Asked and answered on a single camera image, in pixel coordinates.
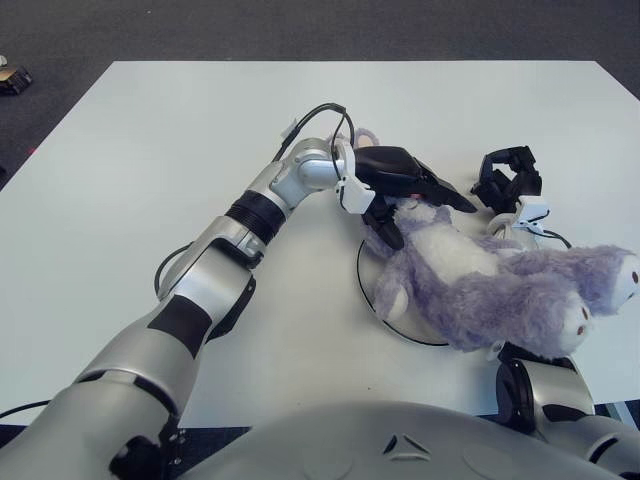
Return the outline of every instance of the white table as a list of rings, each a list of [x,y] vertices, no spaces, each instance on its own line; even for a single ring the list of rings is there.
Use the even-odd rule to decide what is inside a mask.
[[[0,192],[0,411],[50,398],[150,310],[159,261],[224,213],[295,115],[328,100],[461,191],[484,154],[527,144],[549,228],[640,251],[640,104],[595,63],[116,62]],[[323,114],[304,134],[335,123]],[[358,221],[331,193],[301,205],[236,328],[205,350],[185,426],[347,399],[496,410],[485,352],[412,344],[370,315]],[[639,340],[631,301],[575,355],[596,403],[640,397]]]

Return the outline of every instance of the plush toy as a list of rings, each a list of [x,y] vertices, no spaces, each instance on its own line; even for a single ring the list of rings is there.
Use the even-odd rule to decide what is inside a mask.
[[[388,258],[375,290],[376,315],[393,325],[409,302],[454,348],[508,341],[547,358],[573,352],[592,315],[612,315],[639,289],[640,259],[614,246],[524,251],[515,241],[469,238],[449,207],[397,202],[405,246],[394,251],[368,227],[365,240]]]

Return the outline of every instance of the gray carpet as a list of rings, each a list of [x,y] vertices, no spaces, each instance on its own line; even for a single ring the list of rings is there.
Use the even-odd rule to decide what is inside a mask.
[[[0,0],[0,188],[113,60],[596,60],[640,96],[638,0]]]

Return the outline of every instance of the white cable clip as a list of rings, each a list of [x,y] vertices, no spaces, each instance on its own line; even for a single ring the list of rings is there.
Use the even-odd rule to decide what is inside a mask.
[[[356,177],[356,156],[351,144],[343,139],[336,139],[338,159],[344,162],[342,178],[336,184],[336,194],[342,208],[349,213],[362,215],[376,196],[369,185]]]
[[[544,234],[542,219],[549,215],[549,205],[543,197],[537,195],[520,195],[520,205],[513,216],[512,228]]]
[[[498,355],[500,355],[500,352],[504,348],[505,343],[507,343],[505,340],[498,340],[497,342],[493,342],[493,345],[491,345],[489,351],[487,352],[487,362],[493,362],[496,358],[498,358]]]

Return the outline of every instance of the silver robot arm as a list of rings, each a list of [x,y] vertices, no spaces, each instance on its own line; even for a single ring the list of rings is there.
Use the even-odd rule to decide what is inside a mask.
[[[159,305],[0,450],[0,478],[141,478],[143,463],[144,475],[149,464],[159,471],[205,343],[233,328],[255,289],[251,269],[295,207],[342,170],[320,139],[270,163],[169,269]]]

